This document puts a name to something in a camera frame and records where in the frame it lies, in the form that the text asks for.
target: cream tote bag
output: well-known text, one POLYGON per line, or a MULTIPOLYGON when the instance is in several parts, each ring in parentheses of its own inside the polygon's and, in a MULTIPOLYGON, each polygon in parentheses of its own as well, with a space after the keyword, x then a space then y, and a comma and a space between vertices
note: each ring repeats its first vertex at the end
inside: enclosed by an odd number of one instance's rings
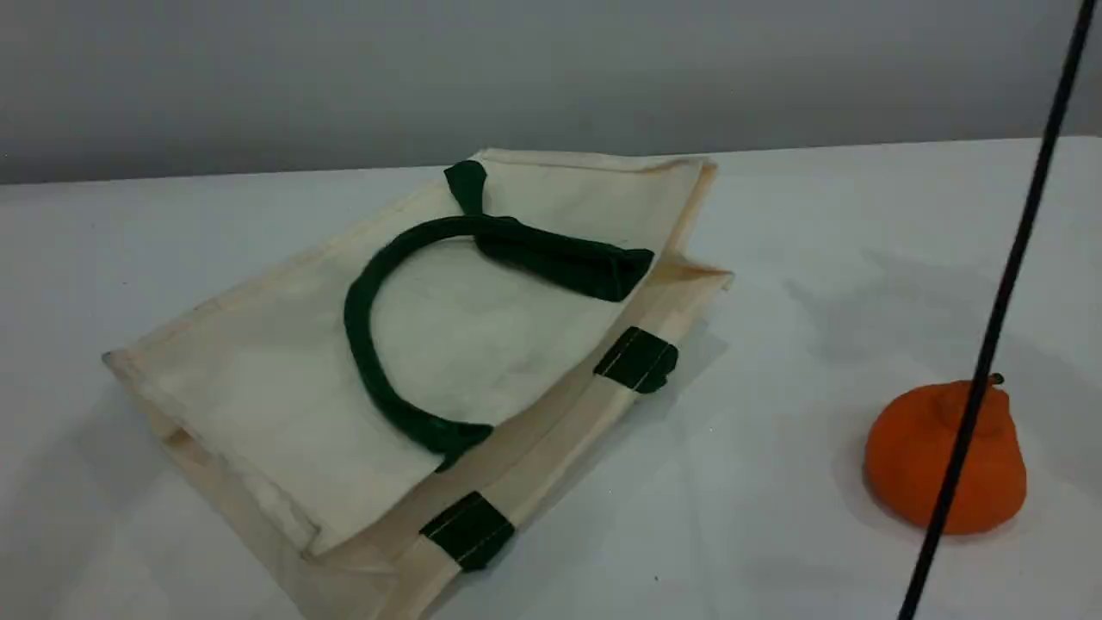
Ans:
POLYGON ((665 384, 714 174, 482 151, 105 361, 305 618, 417 618, 665 384))

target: green fabric strap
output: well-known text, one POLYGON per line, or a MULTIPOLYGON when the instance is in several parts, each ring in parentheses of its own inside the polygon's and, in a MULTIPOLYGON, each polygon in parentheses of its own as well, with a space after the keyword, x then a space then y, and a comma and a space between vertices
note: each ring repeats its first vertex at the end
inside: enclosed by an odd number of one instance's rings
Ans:
POLYGON ((463 161, 444 172, 452 195, 465 215, 419 224, 380 249, 345 297, 348 347, 364 388, 383 416, 407 437, 442 455, 443 471, 484 442, 494 427, 436 417, 403 400, 391 388, 371 340, 371 303, 382 281, 414 251, 451 237, 474 236, 486 257, 530 271, 559 285, 606 301, 623 301, 639 283, 655 254, 648 249, 622 249, 525 226, 515 217, 483 214, 486 171, 463 161))

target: gray wall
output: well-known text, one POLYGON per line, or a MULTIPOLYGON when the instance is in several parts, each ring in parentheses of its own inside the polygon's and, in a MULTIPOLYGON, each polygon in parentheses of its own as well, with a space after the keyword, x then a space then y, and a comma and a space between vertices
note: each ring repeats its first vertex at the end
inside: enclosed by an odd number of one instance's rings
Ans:
POLYGON ((1030 135, 1077 6, 0 0, 0 181, 1030 135))

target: white table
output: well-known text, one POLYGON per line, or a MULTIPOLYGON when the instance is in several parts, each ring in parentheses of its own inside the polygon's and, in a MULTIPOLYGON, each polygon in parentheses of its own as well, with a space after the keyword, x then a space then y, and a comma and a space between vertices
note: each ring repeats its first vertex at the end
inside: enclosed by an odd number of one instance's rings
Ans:
MULTIPOLYGON (((714 155, 692 249, 736 272, 645 399, 437 619, 894 618, 920 533, 869 423, 970 377, 1034 140, 714 155)), ((0 608, 293 619, 99 362, 439 167, 0 187, 0 608)), ((1060 141, 996 369, 1030 472, 942 545, 923 619, 1102 616, 1102 139, 1060 141)))

